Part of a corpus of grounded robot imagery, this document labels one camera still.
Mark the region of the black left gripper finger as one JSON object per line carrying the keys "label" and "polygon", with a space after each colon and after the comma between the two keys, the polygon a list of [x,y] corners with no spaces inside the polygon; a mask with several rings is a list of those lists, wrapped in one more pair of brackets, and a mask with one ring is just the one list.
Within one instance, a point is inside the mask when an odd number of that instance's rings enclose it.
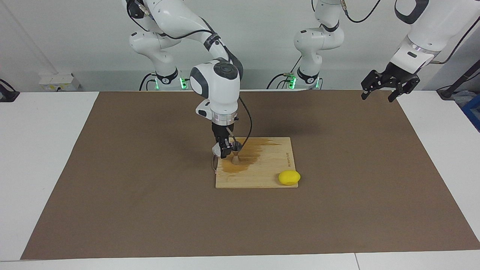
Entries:
{"label": "black left gripper finger", "polygon": [[369,74],[362,80],[362,94],[361,98],[366,100],[369,95],[379,89],[386,87],[386,83],[389,80],[389,75],[385,72],[378,72],[377,70],[371,70]]}
{"label": "black left gripper finger", "polygon": [[396,98],[403,94],[410,94],[419,82],[420,79],[410,79],[407,80],[405,83],[400,81],[396,82],[395,90],[388,96],[389,102],[393,102]]}

